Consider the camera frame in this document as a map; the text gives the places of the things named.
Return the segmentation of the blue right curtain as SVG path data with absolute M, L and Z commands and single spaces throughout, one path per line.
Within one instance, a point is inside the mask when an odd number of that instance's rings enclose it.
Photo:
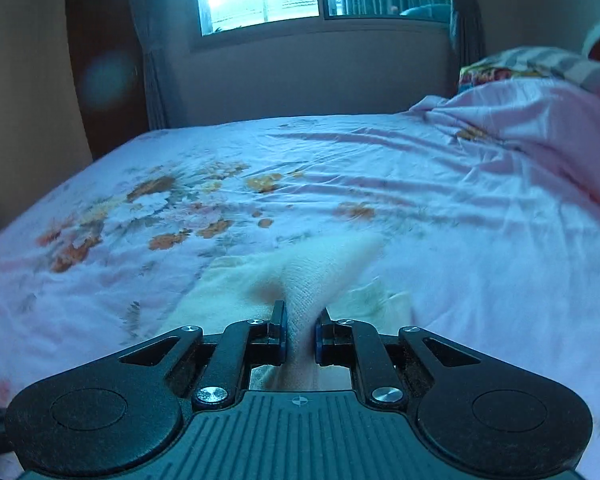
M 486 55 L 479 0 L 450 0 L 450 38 L 460 66 L 471 65 Z

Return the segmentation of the blue curtain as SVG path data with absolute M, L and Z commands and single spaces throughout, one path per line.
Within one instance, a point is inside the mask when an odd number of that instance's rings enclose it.
M 171 127 L 173 84 L 166 58 L 166 0 L 129 0 L 135 33 L 142 49 L 148 124 Z
M 460 66 L 471 65 L 486 55 L 479 0 L 450 0 L 450 38 Z

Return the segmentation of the colourful patterned pillow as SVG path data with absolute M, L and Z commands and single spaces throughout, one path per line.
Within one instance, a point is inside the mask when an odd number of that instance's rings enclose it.
M 600 62 L 554 47 L 518 47 L 463 67 L 458 92 L 514 78 L 552 78 L 569 82 L 600 99 Z

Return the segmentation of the cream knit sweater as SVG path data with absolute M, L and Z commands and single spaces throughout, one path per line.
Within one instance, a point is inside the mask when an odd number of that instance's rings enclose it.
M 280 367 L 256 367 L 253 390 L 310 391 L 347 388 L 339 365 L 320 367 L 314 358 L 314 324 L 321 312 L 334 320 L 353 318 L 379 333 L 394 334 L 412 322 L 408 292 L 397 292 L 380 278 L 360 281 L 380 257 L 384 240 L 376 233 L 317 237 L 289 247 L 215 259 L 162 323 L 168 332 L 197 325 L 218 334 L 234 322 L 266 321 L 273 304 L 285 304 L 287 359 Z

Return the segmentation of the pink floral bed sheet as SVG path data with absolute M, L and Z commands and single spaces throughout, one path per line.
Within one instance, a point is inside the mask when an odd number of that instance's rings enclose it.
M 217 258 L 376 233 L 412 322 L 577 391 L 600 479 L 600 99 L 549 79 L 395 115 L 158 130 L 0 233 L 0 407 L 163 333 Z

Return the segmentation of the blue left curtain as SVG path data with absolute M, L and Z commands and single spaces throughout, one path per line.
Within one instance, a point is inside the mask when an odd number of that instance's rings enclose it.
M 166 58 L 166 0 L 129 0 L 135 33 L 142 49 L 148 124 L 171 127 L 173 84 Z

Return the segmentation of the dark wooden door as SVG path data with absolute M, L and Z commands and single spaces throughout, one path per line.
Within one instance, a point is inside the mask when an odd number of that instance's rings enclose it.
M 129 0 L 65 0 L 74 88 L 100 159 L 148 130 L 143 52 Z

